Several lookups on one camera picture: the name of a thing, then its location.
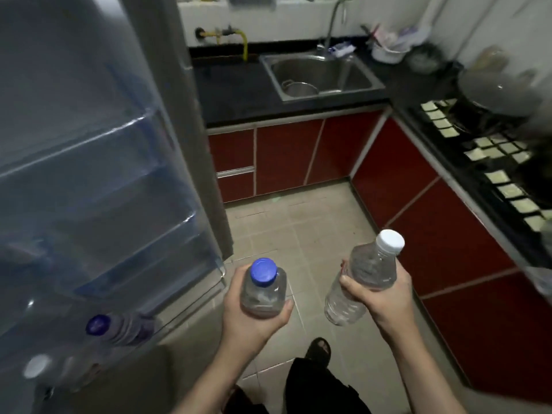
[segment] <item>stainless steel sink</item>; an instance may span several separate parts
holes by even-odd
[[[261,55],[283,101],[312,99],[384,88],[356,56],[333,58],[315,53]]]

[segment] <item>wall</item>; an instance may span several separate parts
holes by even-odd
[[[527,7],[518,12],[526,1]],[[452,57],[491,2],[448,0],[435,23],[431,40]],[[497,44],[511,54],[507,72],[517,74],[536,68],[538,82],[552,72],[551,19],[552,0],[498,0],[458,59],[469,65],[482,49]]]
[[[336,17],[333,35],[363,35],[361,24],[381,22],[400,28],[414,24],[423,14],[429,0],[352,0],[347,2],[347,21],[341,23],[341,9]],[[196,27],[213,30],[231,24],[243,30],[250,42],[316,39],[325,37],[335,0],[278,0],[274,10],[231,9],[226,0],[207,3],[179,2],[186,42],[199,46]],[[238,36],[224,38],[239,43]]]

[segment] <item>kitchen cabinet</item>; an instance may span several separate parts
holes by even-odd
[[[381,111],[327,118],[307,183],[320,183],[350,174]]]
[[[217,173],[253,165],[253,130],[209,135],[209,148]]]
[[[423,304],[474,389],[552,403],[552,307],[522,273]]]
[[[253,196],[254,173],[229,175],[217,179],[223,202],[231,202]]]
[[[514,267],[514,263],[441,179],[391,228],[405,238],[400,260],[418,295]]]
[[[377,226],[383,228],[435,177],[435,170],[390,118],[352,183]]]
[[[302,186],[321,119],[257,129],[257,194]]]

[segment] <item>tiled floor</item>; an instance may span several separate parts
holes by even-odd
[[[330,371],[352,385],[374,414],[410,412],[395,361],[370,316],[352,326],[335,327],[323,314],[323,299],[341,259],[354,245],[375,238],[349,184],[272,195],[230,206],[227,214],[235,252],[227,261],[229,274],[258,257],[271,257],[286,270],[287,294],[296,304],[288,325],[245,370],[239,384],[246,393],[264,403],[271,414],[282,412],[285,379],[293,359],[304,356],[311,340],[322,336],[332,347]],[[216,351],[221,299],[202,308],[169,341],[179,396]],[[417,320],[445,375],[459,388],[454,370],[420,313]]]

